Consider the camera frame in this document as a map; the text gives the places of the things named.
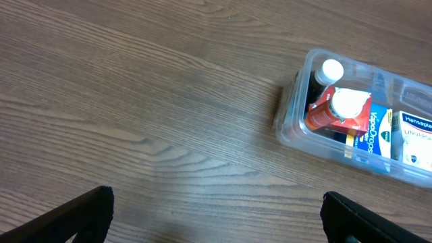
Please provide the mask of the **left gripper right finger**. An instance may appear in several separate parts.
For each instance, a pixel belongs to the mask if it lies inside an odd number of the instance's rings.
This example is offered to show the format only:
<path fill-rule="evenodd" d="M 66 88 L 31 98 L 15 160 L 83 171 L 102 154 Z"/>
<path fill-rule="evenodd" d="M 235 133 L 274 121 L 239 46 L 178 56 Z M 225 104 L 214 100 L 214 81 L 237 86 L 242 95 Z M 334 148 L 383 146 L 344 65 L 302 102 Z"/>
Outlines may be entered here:
<path fill-rule="evenodd" d="M 327 241 L 332 243 L 429 242 L 335 191 L 323 195 L 320 217 Z"/>

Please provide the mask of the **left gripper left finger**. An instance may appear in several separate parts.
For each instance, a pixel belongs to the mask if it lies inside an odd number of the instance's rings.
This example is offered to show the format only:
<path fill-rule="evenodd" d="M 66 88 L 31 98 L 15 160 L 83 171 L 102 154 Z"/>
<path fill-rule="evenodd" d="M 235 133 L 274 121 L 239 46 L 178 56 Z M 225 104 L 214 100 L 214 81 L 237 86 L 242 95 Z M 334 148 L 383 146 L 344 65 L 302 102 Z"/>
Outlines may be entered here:
<path fill-rule="evenodd" d="M 113 220 L 114 195 L 99 186 L 1 234 L 2 242 L 104 242 Z"/>

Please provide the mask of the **blue VapoDrops box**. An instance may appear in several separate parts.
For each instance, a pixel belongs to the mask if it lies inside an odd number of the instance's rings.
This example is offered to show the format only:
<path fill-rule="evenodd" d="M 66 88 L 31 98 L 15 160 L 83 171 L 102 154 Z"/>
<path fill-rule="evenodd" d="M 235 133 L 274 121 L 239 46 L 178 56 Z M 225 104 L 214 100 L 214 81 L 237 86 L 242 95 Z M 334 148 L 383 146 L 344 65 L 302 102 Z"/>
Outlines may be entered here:
<path fill-rule="evenodd" d="M 342 142 L 368 153 L 390 158 L 392 118 L 392 109 L 373 103 L 367 132 L 362 136 L 342 136 Z"/>

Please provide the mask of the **white Hansaplast plaster box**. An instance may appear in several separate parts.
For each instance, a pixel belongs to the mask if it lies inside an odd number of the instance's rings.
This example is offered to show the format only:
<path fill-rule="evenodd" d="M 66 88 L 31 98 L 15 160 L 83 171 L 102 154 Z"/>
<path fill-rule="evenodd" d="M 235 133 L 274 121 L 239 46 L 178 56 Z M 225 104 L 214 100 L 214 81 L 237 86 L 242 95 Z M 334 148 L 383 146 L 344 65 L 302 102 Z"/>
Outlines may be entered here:
<path fill-rule="evenodd" d="M 431 120 L 398 111 L 391 127 L 391 157 L 406 165 L 431 171 Z"/>

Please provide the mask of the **dark bottle white cap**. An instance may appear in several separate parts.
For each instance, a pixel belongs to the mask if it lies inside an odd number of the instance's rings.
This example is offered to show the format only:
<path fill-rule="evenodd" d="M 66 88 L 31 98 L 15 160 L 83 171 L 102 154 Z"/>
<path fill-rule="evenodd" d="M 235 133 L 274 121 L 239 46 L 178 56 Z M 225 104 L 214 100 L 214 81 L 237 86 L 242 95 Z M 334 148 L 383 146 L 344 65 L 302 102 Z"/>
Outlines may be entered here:
<path fill-rule="evenodd" d="M 310 73 L 306 105 L 304 111 L 308 111 L 310 104 L 321 98 L 325 90 L 334 85 L 344 75 L 343 65 L 335 59 L 325 60 L 318 69 Z"/>

